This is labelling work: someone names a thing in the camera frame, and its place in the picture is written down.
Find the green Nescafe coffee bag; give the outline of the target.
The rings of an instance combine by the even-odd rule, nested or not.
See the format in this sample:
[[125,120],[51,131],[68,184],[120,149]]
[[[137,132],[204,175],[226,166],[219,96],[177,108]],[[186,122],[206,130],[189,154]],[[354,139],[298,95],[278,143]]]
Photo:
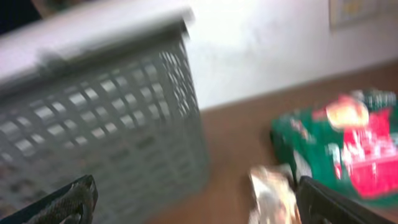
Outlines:
[[293,180],[311,177],[375,207],[397,205],[397,95],[355,90],[272,120],[277,160]]

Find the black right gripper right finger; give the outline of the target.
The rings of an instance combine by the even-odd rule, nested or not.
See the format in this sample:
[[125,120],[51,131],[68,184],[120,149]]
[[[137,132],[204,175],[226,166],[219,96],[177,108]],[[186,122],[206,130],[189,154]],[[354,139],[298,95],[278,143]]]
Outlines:
[[397,196],[363,199],[355,191],[338,192],[315,179],[300,179],[295,196],[303,224],[395,224]]

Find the brown snack bag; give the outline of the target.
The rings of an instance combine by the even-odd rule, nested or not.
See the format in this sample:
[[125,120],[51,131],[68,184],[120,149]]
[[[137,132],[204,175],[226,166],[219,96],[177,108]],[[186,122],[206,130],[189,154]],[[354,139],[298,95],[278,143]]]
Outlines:
[[252,167],[249,179],[254,199],[249,224],[301,224],[289,165]]

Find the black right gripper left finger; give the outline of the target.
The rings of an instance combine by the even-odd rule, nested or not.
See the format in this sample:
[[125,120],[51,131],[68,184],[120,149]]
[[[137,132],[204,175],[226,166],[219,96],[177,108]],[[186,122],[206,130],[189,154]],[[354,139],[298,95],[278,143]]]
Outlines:
[[1,224],[92,224],[98,191],[84,175],[29,206],[1,219]]

